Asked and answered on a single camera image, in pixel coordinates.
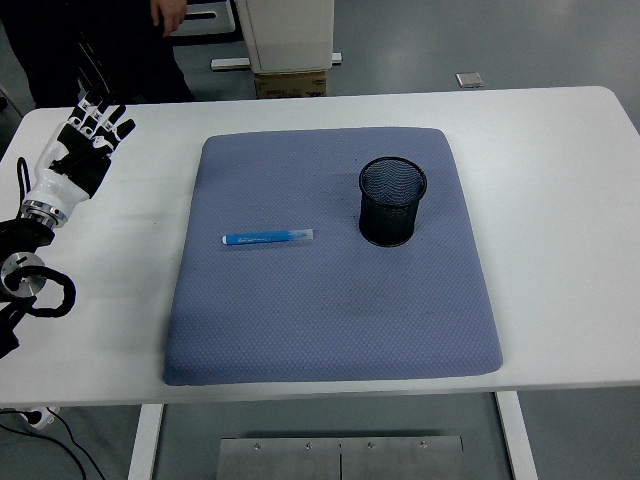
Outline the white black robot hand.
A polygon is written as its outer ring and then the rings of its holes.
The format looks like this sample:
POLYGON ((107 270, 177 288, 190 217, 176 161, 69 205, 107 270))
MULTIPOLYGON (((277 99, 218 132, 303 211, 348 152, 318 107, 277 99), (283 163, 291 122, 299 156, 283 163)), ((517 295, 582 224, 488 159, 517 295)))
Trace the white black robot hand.
POLYGON ((96 194, 111 167, 111 157, 136 127, 124 105, 94 89, 60 123, 35 167, 34 186, 21 201, 24 217, 47 218, 60 226, 75 207, 96 194))

